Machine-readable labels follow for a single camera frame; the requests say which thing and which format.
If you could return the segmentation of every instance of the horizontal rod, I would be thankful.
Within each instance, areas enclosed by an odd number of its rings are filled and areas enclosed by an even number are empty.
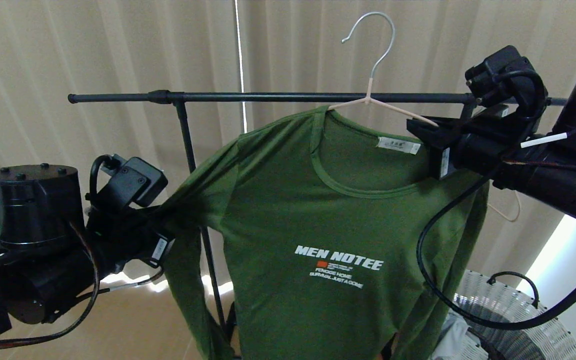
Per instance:
[[[361,99],[365,93],[309,93],[309,92],[171,92],[157,90],[150,93],[99,93],[68,95],[73,103],[106,103],[124,101],[150,101],[157,104],[197,102],[262,102],[262,103],[343,103]],[[384,103],[436,103],[469,104],[474,102],[470,93],[372,93],[372,98]],[[564,105],[565,98],[552,98],[552,105]]]

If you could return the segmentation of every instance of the beige curtain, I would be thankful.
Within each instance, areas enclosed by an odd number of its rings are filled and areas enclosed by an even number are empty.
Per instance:
[[[464,71],[508,44],[530,58],[551,96],[566,98],[576,82],[576,1],[237,4],[245,91],[365,91],[374,61],[387,47],[389,27],[371,16],[350,41],[342,45],[340,40],[369,11],[386,12],[397,28],[393,50],[377,68],[375,92],[467,92]],[[188,176],[174,107],[141,102],[72,105],[67,94],[237,92],[240,80],[235,0],[0,0],[0,167],[41,162],[74,166],[86,192],[87,172],[96,156],[142,157],[169,179],[160,202]],[[426,115],[460,112],[457,105],[398,105]],[[249,103],[246,126],[254,130],[315,106]],[[240,104],[187,107],[198,162],[245,126]],[[559,112],[556,107],[546,112],[542,132]],[[343,114],[377,130],[406,133],[404,116],[374,105],[356,105]],[[525,272],[532,264],[562,215],[521,198],[517,223],[490,212],[471,269]],[[506,214],[517,210],[509,191],[493,189],[490,203]],[[213,247],[219,284],[224,284],[229,277],[222,241],[215,234]],[[144,269],[127,271],[135,278]],[[130,296],[101,296],[82,328],[68,337],[0,351],[0,359],[197,358],[169,292],[133,290]],[[232,293],[226,298],[227,305]],[[52,333],[72,322],[75,312],[39,330],[18,326],[6,337]]]
[[[390,27],[370,16],[349,41],[340,40],[370,11],[389,14],[397,28],[373,92],[468,92],[464,71],[509,44],[530,59],[551,96],[567,98],[576,82],[576,1],[268,0],[240,1],[239,7],[246,91],[365,92],[373,64],[390,41]],[[459,105],[398,106],[430,116],[460,114]],[[249,104],[247,123],[254,129],[312,107]],[[547,110],[542,132],[551,129],[560,110]],[[405,116],[375,105],[342,113],[373,129],[407,134]],[[517,223],[489,212],[470,269],[492,274],[530,268],[562,214],[526,196],[521,200]],[[493,189],[490,203],[516,214],[508,190]]]

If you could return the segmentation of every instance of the clothes rack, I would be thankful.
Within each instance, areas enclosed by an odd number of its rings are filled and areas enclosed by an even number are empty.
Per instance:
[[[132,102],[148,101],[162,105],[174,105],[181,126],[183,147],[190,172],[197,168],[195,152],[193,149],[190,128],[188,126],[188,112],[186,103],[343,103],[364,98],[365,93],[291,93],[291,92],[173,92],[166,89],[151,91],[148,93],[102,93],[102,94],[70,94],[68,101],[77,103],[107,103],[107,102]],[[433,103],[433,104],[462,104],[460,120],[465,121],[473,116],[478,101],[471,93],[372,93],[372,98],[384,103]],[[548,98],[548,104],[563,106],[566,98]],[[208,274],[217,307],[219,325],[225,333],[232,336],[234,311],[231,308],[229,321],[224,318],[224,308],[219,294],[213,251],[208,235],[208,228],[201,228],[201,238],[208,262]]]

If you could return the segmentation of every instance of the round neckline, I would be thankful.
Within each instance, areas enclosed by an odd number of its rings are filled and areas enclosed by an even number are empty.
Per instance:
[[[340,114],[336,110],[334,109],[329,110],[329,105],[322,106],[316,112],[314,121],[312,123],[312,133],[310,139],[310,160],[312,162],[312,166],[315,170],[315,173],[317,173],[320,180],[322,180],[324,184],[330,187],[330,189],[333,189],[334,191],[340,192],[341,194],[345,194],[347,196],[352,196],[355,198],[383,199],[383,198],[396,198],[398,196],[404,196],[407,194],[418,192],[419,189],[423,187],[423,185],[425,185],[428,182],[432,182],[433,178],[427,176],[422,180],[413,182],[412,184],[395,187],[393,189],[356,189],[354,187],[350,187],[348,185],[338,182],[333,177],[331,177],[330,174],[326,171],[325,167],[322,164],[322,158],[320,157],[320,144],[323,141],[323,132],[324,127],[326,125],[327,114],[330,114],[330,116],[334,119],[334,121],[338,121],[339,123],[341,123],[341,125],[347,126],[352,131],[359,132],[362,135],[366,135],[369,137],[374,137],[375,141],[377,141],[378,137],[388,137],[392,139],[399,139],[418,144],[422,143],[421,141],[419,141],[414,137],[389,134],[387,132],[381,132],[370,129],[368,127],[361,126],[358,123],[343,117],[342,114]]]

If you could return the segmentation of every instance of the white sticker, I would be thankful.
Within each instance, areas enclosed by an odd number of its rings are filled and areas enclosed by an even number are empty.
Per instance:
[[[155,250],[152,252],[152,258],[154,260],[159,260],[162,258],[162,254],[166,251],[166,246],[168,242],[162,238],[159,239],[157,246],[155,246]]]
[[[439,174],[440,178],[448,175],[448,161],[450,160],[450,148],[447,147],[443,153],[441,154],[441,174]]]
[[[396,150],[401,151],[402,153],[416,155],[419,151],[419,148],[421,148],[421,144],[402,139],[393,139],[391,137],[379,136],[377,148]]]

